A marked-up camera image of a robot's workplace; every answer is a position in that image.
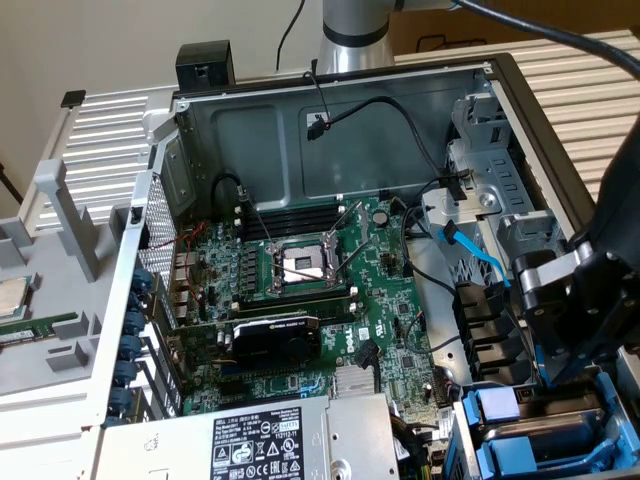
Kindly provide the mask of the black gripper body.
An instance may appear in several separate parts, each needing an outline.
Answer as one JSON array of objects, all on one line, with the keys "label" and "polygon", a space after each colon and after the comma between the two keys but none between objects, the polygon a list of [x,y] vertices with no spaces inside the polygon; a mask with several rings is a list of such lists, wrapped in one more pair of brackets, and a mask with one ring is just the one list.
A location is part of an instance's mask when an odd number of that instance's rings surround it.
[{"label": "black gripper body", "polygon": [[616,347],[639,349],[639,240],[617,239],[612,246],[617,257],[615,309],[612,340]]}]

